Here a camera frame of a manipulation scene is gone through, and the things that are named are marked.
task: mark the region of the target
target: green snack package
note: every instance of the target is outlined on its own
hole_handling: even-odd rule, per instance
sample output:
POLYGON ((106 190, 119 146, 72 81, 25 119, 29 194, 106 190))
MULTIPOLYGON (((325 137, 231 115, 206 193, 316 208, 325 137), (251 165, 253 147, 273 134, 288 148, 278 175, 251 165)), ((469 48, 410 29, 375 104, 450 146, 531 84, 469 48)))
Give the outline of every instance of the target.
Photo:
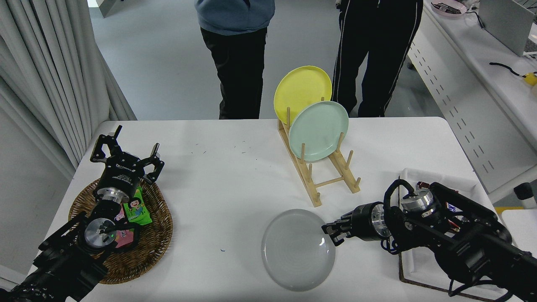
POLYGON ((123 208, 125 210, 125 216, 129 222, 135 222, 141 226, 153 222, 149 215, 149 211, 147 211, 146 205, 143 203, 141 186, 136 189, 134 197, 130 203, 123 204, 123 208))

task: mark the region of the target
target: person's leg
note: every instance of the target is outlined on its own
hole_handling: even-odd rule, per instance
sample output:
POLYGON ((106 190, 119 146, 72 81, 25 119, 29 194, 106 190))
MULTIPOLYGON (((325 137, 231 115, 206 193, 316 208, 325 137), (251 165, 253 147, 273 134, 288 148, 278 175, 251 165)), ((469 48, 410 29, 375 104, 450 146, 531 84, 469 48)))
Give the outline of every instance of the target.
POLYGON ((377 0, 342 0, 339 13, 338 54, 332 77, 332 101, 347 113, 356 106, 356 77, 369 48, 369 32, 377 0))
POLYGON ((258 119, 266 28, 230 36, 201 32, 220 79, 220 119, 258 119))
POLYGON ((421 21, 423 1, 381 0, 358 117, 383 117, 421 21))

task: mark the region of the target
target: wicker basket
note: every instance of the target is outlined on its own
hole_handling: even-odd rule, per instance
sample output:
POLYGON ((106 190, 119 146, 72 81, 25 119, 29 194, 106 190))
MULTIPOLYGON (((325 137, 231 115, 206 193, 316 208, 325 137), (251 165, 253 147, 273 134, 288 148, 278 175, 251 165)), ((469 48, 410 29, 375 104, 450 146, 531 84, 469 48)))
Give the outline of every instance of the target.
MULTIPOLYGON (((93 190, 99 180, 89 184, 73 202, 69 219, 85 211, 88 215, 95 206, 93 190)), ((119 284, 136 279, 149 271, 164 255, 170 245, 173 221, 168 206, 158 186, 141 182, 142 198, 151 214, 152 223, 141 227, 140 243, 131 251, 113 253, 104 262, 108 274, 100 282, 119 284)))

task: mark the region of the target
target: white curtain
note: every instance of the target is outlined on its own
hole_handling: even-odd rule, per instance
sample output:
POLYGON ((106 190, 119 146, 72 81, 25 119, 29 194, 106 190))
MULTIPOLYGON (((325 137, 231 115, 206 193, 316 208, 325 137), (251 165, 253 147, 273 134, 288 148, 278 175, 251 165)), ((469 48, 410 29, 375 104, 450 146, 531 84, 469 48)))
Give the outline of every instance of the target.
POLYGON ((66 175, 101 122, 136 119, 86 0, 0 0, 0 109, 66 175))

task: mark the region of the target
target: white table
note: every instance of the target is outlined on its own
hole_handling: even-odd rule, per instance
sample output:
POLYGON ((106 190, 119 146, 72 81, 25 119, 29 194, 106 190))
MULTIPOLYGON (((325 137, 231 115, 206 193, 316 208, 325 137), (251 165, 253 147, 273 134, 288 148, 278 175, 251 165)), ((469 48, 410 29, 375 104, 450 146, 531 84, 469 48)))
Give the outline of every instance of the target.
MULTIPOLYGON (((332 222, 357 205, 381 200, 404 168, 476 181, 445 120, 351 119, 341 149, 343 154, 354 150, 350 167, 362 178, 361 191, 351 194, 343 182, 320 187, 323 205, 316 208, 276 120, 110 121, 95 135, 118 125, 123 125, 118 142, 124 151, 146 157, 155 142, 161 144, 165 166, 157 184, 173 216, 173 238, 145 275, 119 285, 99 284, 84 301, 467 300, 400 282, 397 256, 383 251, 379 242, 346 240, 337 248, 328 278, 306 292, 286 290, 271 280, 260 251, 265 228, 279 213, 304 208, 332 222)), ((103 164, 89 161, 91 149, 48 234, 67 221, 74 198, 102 173, 103 164)), ((336 174, 327 160, 315 163, 313 173, 315 182, 336 174)))
POLYGON ((521 250, 537 256, 537 210, 506 210, 502 220, 521 250))
POLYGON ((438 104, 492 202, 537 178, 537 98, 500 62, 525 74, 537 61, 518 57, 475 14, 441 16, 424 2, 409 58, 438 104))

